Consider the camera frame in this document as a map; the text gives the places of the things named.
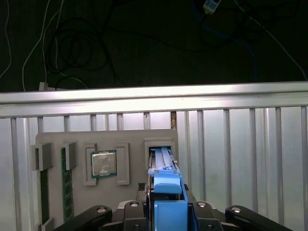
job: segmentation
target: metal enclosure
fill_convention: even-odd
[[[307,106],[307,82],[0,94],[1,229],[39,222],[38,133],[173,128],[197,199],[308,230]]]

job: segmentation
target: white cable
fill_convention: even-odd
[[[47,15],[47,10],[48,10],[48,6],[49,6],[49,3],[50,3],[51,0],[48,0],[48,3],[47,3],[47,6],[46,6],[46,10],[45,10],[45,15],[44,15],[44,19],[43,19],[43,26],[42,26],[42,33],[39,37],[39,40],[38,42],[35,44],[35,46],[32,48],[30,54],[28,55],[28,57],[26,58],[26,61],[23,65],[23,68],[22,68],[22,80],[23,80],[23,88],[24,88],[24,91],[26,91],[25,89],[25,66],[26,66],[26,63],[28,62],[28,59],[30,58],[30,56],[32,55],[33,51],[35,50],[35,48],[38,46],[39,42],[42,40],[42,37],[43,37],[43,33],[44,33],[44,28],[45,28],[45,21],[46,21],[46,15]]]
[[[6,36],[6,40],[8,42],[8,47],[9,47],[9,54],[10,54],[10,63],[7,66],[7,68],[2,72],[2,74],[0,75],[0,79],[2,78],[2,76],[7,72],[7,70],[11,67],[12,65],[12,51],[11,51],[11,45],[10,45],[10,40],[9,40],[9,36],[8,36],[8,23],[9,23],[9,19],[10,19],[10,4],[9,4],[9,0],[6,0],[6,4],[7,4],[7,8],[8,8],[8,16],[6,18],[6,23],[5,23],[5,27],[4,27],[4,32],[5,32],[5,36]]]
[[[45,51],[44,51],[46,30],[48,29],[48,27],[50,26],[52,20],[55,18],[55,16],[56,16],[57,14],[59,14],[59,18],[60,18],[61,11],[62,11],[62,7],[63,7],[63,3],[64,3],[64,0],[61,1],[60,8],[59,8],[58,11],[53,15],[53,17],[50,19],[49,23],[47,24],[47,26],[46,26],[46,28],[45,28],[45,30],[44,30],[44,34],[43,34],[43,46],[42,46],[42,51],[43,51],[44,71],[45,71],[45,83],[47,83],[47,70],[46,70],[46,65],[45,65]]]
[[[234,0],[235,4],[238,5],[238,7],[240,8],[241,11],[243,11],[244,13],[246,13],[246,11],[240,6],[240,4],[237,2],[237,0]],[[277,42],[277,44],[282,48],[282,50],[289,56],[289,58],[293,61],[293,63],[301,70],[301,72],[303,73],[303,76],[305,78],[306,81],[308,81],[308,78],[306,77],[305,71],[303,70],[303,68],[297,63],[297,61],[289,54],[289,52],[287,52],[287,50],[284,48],[284,46],[273,36],[272,33],[270,33],[264,26],[261,25],[261,23],[259,23],[256,19],[254,19],[253,17],[249,16],[249,18],[251,20],[253,20],[255,23],[257,23],[260,27],[262,27],[262,29],[264,29],[269,36],[271,36],[273,38],[273,40],[275,42]]]

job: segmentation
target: aluminum rail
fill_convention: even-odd
[[[0,94],[0,117],[306,106],[308,82]]]

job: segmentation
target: dark background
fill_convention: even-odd
[[[13,63],[0,79],[0,91],[23,91],[22,65],[38,41],[47,0],[9,0],[10,20],[8,34],[11,42]],[[253,6],[286,2],[283,0],[249,0]],[[60,0],[51,0],[46,24],[60,7]],[[104,22],[111,0],[94,0],[96,17]],[[179,47],[206,50],[199,39],[199,24],[193,13],[191,0],[132,0],[116,7],[109,26],[123,30],[146,33]],[[223,0],[221,7],[233,7],[233,0]],[[289,51],[295,60],[307,71],[308,53],[308,3],[301,0],[297,14],[270,28],[272,34]],[[0,73],[9,63],[9,53],[4,34],[7,17],[6,1],[0,1]],[[60,22],[71,17],[81,17],[95,24],[91,14],[90,0],[66,0]],[[55,32],[57,17],[46,33],[45,50]],[[225,35],[236,27],[233,13],[218,11],[209,16],[205,23]],[[84,29],[73,23],[68,28]],[[223,41],[206,30],[202,31],[207,43]],[[213,83],[244,83],[305,80],[302,72],[268,35],[251,45],[257,63],[257,76],[253,76],[252,56],[243,45],[233,42],[220,49],[207,52],[186,52],[166,46],[158,41],[139,35],[117,33],[106,30],[103,40],[121,81],[114,78],[107,66],[99,71],[80,69],[64,73],[83,79],[89,88],[191,85]],[[92,65],[101,64],[105,55],[97,43],[93,44]],[[48,83],[55,86],[62,76],[48,73]],[[26,90],[38,90],[39,82],[45,81],[42,43],[31,55],[25,67]],[[61,88],[80,89],[84,86],[73,79],[66,79]]]

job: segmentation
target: screw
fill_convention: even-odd
[[[98,213],[104,213],[104,212],[106,212],[106,209],[104,207],[100,207],[100,208],[97,209],[97,212]]]
[[[206,203],[204,203],[204,202],[198,202],[198,206],[200,206],[200,207],[206,207]]]
[[[231,210],[232,210],[233,212],[235,212],[235,213],[240,213],[240,212],[241,212],[241,209],[240,209],[240,208],[237,208],[237,207],[233,207]]]
[[[130,206],[132,206],[132,207],[137,207],[139,204],[137,203],[137,202],[132,202],[132,203],[130,203]]]

